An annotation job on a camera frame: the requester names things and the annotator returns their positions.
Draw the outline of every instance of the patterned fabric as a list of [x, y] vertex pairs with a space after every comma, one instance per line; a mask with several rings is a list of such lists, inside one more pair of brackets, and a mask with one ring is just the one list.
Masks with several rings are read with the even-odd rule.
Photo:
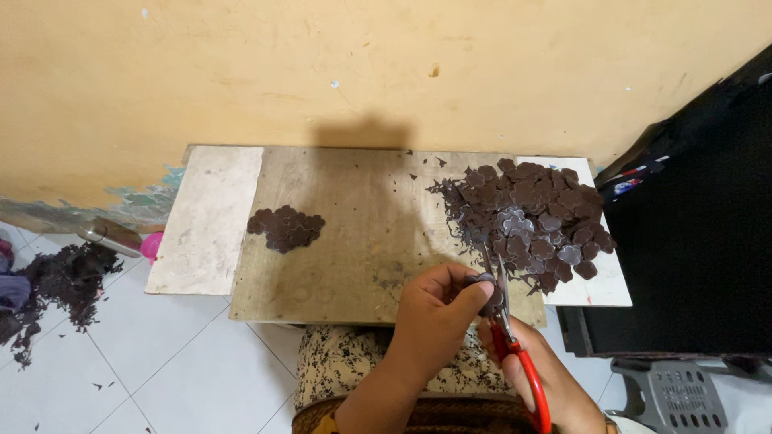
[[[394, 329], [386, 327], [307, 326], [297, 362], [295, 411], [324, 399], [348, 395], [383, 359], [393, 334]], [[422, 397], [437, 393], [517, 396], [502, 372], [488, 360], [472, 330], [466, 331], [461, 349], [426, 385]]]

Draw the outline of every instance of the yellow wall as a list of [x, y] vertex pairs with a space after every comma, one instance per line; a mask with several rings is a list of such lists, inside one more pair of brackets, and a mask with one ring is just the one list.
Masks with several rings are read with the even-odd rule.
[[4, 0], [0, 195], [104, 207], [189, 143], [331, 145], [367, 119], [387, 132], [342, 144], [606, 165], [772, 42], [770, 18], [769, 0]]

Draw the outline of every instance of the plywood board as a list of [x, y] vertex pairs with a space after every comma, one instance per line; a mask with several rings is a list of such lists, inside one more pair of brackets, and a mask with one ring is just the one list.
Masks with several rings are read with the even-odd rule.
[[145, 293], [231, 293], [262, 152], [193, 149]]
[[[590, 166], [586, 158], [559, 158], [559, 157], [518, 157], [517, 162], [529, 161], [550, 165], [556, 168], [574, 169], [579, 174], [579, 182], [594, 187]], [[601, 224], [608, 231], [606, 218], [601, 216]], [[570, 282], [560, 282], [553, 293], [543, 295], [544, 304], [556, 304], [559, 306], [632, 306], [632, 299], [628, 292], [625, 277], [622, 276], [622, 268], [619, 265], [616, 250], [612, 254], [600, 252], [592, 260], [598, 275], [591, 280], [584, 280], [574, 273]]]
[[[290, 204], [322, 215], [327, 225], [310, 247], [286, 255], [266, 249], [265, 236], [247, 235], [230, 318], [393, 324], [405, 282], [435, 264], [472, 265], [472, 255], [459, 255], [464, 248], [449, 236], [442, 196], [425, 189], [435, 179], [464, 176], [467, 165], [500, 158], [515, 156], [267, 147], [252, 212]], [[526, 297], [529, 289], [510, 283], [512, 312], [543, 327], [542, 300]]]

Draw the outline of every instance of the green paint patch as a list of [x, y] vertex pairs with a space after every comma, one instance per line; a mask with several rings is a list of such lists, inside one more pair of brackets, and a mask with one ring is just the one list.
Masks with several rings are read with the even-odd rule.
[[65, 221], [72, 225], [78, 220], [91, 220], [103, 217], [136, 229], [142, 225], [165, 225], [171, 212], [174, 198], [182, 182], [185, 168], [173, 168], [168, 164], [164, 167], [169, 171], [161, 179], [163, 185], [149, 185], [138, 190], [135, 187], [107, 187], [105, 192], [120, 198], [121, 203], [110, 206], [109, 209], [79, 208], [72, 206], [66, 200], [60, 199], [62, 206], [56, 207], [45, 202], [18, 202], [0, 197], [0, 208], [12, 214], [34, 215], [52, 222]]

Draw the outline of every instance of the dark fabric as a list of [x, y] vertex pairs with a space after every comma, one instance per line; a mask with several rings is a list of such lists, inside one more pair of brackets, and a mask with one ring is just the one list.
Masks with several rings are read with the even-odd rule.
[[0, 276], [0, 310], [16, 310], [29, 300], [32, 286], [25, 276]]
[[0, 239], [0, 274], [7, 274], [13, 266], [13, 245]]

